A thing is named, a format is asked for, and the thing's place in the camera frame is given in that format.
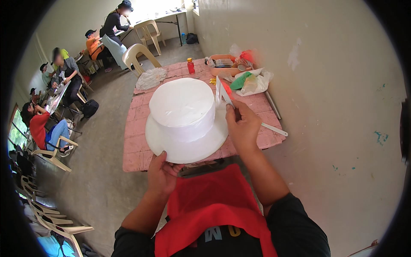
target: table leg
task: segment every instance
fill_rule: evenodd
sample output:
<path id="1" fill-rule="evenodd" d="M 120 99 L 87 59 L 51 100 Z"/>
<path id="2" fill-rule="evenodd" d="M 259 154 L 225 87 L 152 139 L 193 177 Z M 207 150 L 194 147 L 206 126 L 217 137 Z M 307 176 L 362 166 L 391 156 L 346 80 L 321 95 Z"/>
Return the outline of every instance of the table leg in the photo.
<path id="1" fill-rule="evenodd" d="M 182 39 L 181 39 L 181 33 L 180 33 L 180 24 L 178 23 L 178 16 L 177 16 L 177 14 L 175 15 L 175 19 L 177 20 L 178 37 L 180 38 L 180 44 L 181 44 L 181 46 L 182 46 Z"/>

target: black bag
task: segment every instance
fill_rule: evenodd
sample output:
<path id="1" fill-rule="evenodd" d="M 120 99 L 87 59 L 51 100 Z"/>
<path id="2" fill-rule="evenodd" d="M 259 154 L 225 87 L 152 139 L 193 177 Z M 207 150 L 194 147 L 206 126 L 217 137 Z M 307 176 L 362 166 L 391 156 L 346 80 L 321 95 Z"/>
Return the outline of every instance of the black bag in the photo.
<path id="1" fill-rule="evenodd" d="M 98 108 L 99 108 L 99 104 L 96 101 L 94 101 L 93 99 L 91 99 L 90 101 L 85 103 L 82 106 L 82 110 L 81 110 L 84 114 L 84 117 L 81 118 L 81 120 L 83 120 L 84 118 L 88 119 L 91 116 L 93 116 L 97 112 Z"/>
<path id="2" fill-rule="evenodd" d="M 197 37 L 197 34 L 193 33 L 188 33 L 187 34 L 187 44 L 194 44 L 194 43 L 199 43 L 199 39 Z"/>

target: white frosting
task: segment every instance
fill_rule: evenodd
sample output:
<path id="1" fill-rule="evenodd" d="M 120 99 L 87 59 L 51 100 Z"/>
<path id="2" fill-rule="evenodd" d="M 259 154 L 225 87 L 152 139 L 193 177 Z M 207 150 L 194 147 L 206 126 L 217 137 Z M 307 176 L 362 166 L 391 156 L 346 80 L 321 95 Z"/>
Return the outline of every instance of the white frosting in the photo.
<path id="1" fill-rule="evenodd" d="M 214 123 L 213 92 L 197 79 L 177 79 L 161 85 L 151 97 L 149 107 L 161 130 L 178 142 L 203 137 Z"/>

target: sneaker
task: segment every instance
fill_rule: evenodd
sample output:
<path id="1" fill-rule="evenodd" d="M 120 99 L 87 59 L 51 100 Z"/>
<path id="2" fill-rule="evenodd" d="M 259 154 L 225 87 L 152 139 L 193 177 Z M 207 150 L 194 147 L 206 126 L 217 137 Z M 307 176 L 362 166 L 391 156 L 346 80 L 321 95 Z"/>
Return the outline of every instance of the sneaker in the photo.
<path id="1" fill-rule="evenodd" d="M 62 152 L 62 151 L 60 150 L 60 156 L 61 156 L 61 157 L 67 157 L 67 156 L 69 156 L 69 155 L 70 155 L 70 152 L 71 152 L 73 149 L 74 149 L 74 146 L 72 146 L 72 145 L 66 145 L 66 146 L 64 147 L 64 152 Z"/>

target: pink table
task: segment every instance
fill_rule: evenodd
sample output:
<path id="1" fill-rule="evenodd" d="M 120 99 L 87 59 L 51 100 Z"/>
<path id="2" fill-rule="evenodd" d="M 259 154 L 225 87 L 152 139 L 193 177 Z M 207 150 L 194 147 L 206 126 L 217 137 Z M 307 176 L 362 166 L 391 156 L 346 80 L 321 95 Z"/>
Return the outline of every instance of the pink table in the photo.
<path id="1" fill-rule="evenodd" d="M 211 75 L 210 68 L 204 64 L 204 59 L 194 60 L 193 63 L 196 70 L 196 73 L 193 75 L 188 73 L 187 63 L 176 63 L 164 66 L 163 69 L 166 69 L 168 73 L 166 79 L 162 81 L 160 85 L 180 78 L 198 78 L 206 82 L 215 94 L 215 85 L 209 83 L 210 79 L 214 78 L 214 76 Z M 150 151 L 145 140 L 145 123 L 150 113 L 148 103 L 154 91 L 159 86 L 148 90 L 134 89 L 134 95 L 136 96 L 134 96 L 131 101 L 124 131 L 123 170 L 125 172 L 148 170 L 153 153 Z M 233 93 L 232 96 L 246 103 L 251 110 L 261 117 L 264 123 L 282 129 L 280 122 L 263 93 L 246 97 L 241 97 Z M 284 140 L 285 136 L 261 126 L 257 137 L 257 145 L 260 149 L 265 149 L 281 144 Z M 219 150 L 199 162 L 211 161 L 233 155 L 237 155 L 237 152 L 230 136 L 228 136 Z"/>

